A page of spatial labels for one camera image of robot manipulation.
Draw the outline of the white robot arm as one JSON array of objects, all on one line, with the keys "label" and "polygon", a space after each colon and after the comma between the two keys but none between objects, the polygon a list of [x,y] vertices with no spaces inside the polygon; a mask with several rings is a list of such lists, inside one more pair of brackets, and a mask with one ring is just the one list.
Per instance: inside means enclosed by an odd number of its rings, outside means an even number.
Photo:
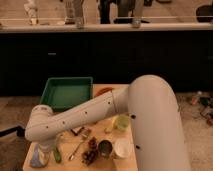
[{"label": "white robot arm", "polygon": [[60,114],[37,105],[26,126],[27,140],[50,150],[57,134],[128,113],[138,171],[191,171],[179,106],[161,77],[144,75]]}]

